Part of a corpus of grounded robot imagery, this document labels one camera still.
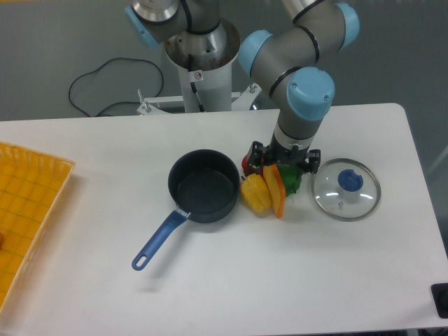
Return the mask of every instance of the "light blue joint cap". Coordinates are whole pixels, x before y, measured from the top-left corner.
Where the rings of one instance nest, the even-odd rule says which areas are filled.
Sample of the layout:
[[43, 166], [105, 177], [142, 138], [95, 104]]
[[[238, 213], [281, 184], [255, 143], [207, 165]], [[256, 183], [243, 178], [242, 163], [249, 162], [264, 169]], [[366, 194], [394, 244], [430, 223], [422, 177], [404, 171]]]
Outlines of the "light blue joint cap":
[[335, 83], [322, 70], [301, 68], [291, 76], [286, 97], [289, 106], [302, 119], [322, 120], [335, 97]]
[[360, 29], [359, 18], [358, 14], [356, 14], [356, 11], [348, 4], [342, 2], [336, 3], [336, 6], [341, 8], [342, 14], [344, 14], [345, 19], [345, 39], [344, 44], [341, 47], [341, 49], [343, 49], [351, 42], [355, 41], [356, 37], [358, 37]]
[[131, 6], [125, 8], [125, 13], [129, 23], [131, 24], [134, 31], [139, 35], [141, 42], [149, 48], [154, 48], [159, 45], [159, 43], [149, 34], [148, 30], [142, 25], [138, 17], [135, 15]]
[[257, 30], [247, 36], [241, 44], [238, 52], [238, 60], [249, 77], [251, 76], [252, 64], [257, 57], [258, 51], [260, 51], [263, 43], [271, 36], [272, 34], [267, 30]]

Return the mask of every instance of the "yellow bell pepper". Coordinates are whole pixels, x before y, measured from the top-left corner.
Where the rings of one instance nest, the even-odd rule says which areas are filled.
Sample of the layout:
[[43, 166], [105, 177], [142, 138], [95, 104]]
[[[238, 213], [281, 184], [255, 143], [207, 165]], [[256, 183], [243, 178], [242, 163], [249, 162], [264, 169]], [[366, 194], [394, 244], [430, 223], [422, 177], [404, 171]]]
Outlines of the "yellow bell pepper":
[[244, 202], [257, 214], [261, 214], [272, 205], [271, 194], [260, 175], [247, 176], [239, 185], [239, 191]]

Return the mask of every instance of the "pot lid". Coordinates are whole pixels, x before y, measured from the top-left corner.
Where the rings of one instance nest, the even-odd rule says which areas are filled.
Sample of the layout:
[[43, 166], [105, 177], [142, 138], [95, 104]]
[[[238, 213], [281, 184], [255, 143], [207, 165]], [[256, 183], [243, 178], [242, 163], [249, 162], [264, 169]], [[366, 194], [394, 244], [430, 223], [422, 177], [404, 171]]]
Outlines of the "pot lid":
[[381, 197], [381, 187], [372, 171], [345, 158], [322, 164], [313, 177], [311, 191], [318, 207], [340, 221], [367, 217]]

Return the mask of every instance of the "saucepan handle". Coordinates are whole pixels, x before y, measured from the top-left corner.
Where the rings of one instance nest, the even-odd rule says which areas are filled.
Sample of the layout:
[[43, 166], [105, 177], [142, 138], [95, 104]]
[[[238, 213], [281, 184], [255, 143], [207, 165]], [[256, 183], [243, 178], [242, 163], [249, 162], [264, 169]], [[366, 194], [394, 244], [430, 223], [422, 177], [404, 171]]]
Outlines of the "saucepan handle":
[[167, 240], [171, 232], [173, 232], [180, 224], [184, 223], [189, 215], [189, 213], [186, 213], [181, 209], [171, 212], [139, 254], [137, 254], [137, 257], [132, 261], [132, 268], [136, 271], [141, 271], [145, 268], [149, 263], [149, 260], [151, 260], [161, 245]]

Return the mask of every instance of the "yellow basket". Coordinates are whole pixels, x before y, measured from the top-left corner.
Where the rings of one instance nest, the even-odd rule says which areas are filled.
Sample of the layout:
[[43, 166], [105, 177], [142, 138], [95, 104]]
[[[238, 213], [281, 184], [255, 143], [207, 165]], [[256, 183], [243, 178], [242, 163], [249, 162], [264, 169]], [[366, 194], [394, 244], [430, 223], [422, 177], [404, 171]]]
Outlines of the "yellow basket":
[[0, 311], [75, 162], [0, 142]]

